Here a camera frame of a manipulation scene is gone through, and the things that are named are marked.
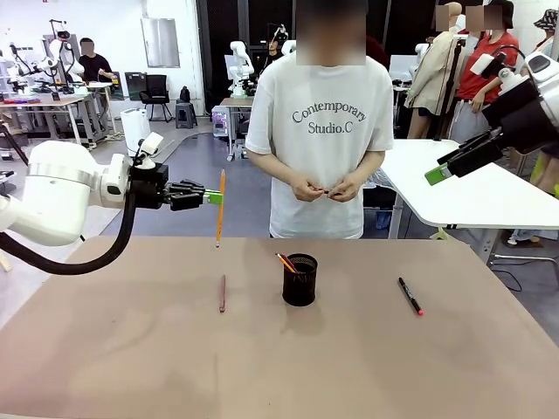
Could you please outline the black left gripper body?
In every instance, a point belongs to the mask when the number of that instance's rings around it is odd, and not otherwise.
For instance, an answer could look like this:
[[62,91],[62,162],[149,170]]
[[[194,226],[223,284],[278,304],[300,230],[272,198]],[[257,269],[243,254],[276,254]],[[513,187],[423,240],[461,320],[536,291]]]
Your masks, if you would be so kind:
[[131,168],[130,190],[136,208],[161,208],[165,203],[165,189],[169,181],[169,167],[156,164],[152,169]]

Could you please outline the person's left hand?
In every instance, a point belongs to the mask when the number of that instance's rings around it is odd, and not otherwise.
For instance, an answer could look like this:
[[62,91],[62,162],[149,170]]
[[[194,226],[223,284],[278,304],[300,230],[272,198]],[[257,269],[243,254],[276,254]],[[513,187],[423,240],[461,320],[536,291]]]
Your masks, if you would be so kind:
[[362,179],[356,173],[345,175],[331,190],[328,192],[328,198],[338,203],[346,203],[353,200],[360,191],[366,180]]

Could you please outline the person's right hand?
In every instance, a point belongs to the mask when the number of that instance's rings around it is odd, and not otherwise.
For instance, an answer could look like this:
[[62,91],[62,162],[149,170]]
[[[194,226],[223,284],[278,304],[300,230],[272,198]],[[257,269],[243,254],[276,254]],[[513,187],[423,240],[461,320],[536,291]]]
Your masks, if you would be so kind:
[[325,195],[326,190],[309,180],[306,176],[295,176],[290,181],[290,187],[295,198],[302,202],[313,202]]

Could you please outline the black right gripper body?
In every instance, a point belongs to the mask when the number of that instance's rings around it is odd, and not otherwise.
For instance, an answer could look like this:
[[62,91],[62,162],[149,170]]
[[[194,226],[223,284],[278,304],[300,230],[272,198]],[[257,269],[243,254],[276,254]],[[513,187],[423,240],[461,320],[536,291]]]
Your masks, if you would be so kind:
[[500,152],[514,148],[530,153],[546,145],[546,114],[533,81],[522,81],[482,113],[491,128],[491,143]]

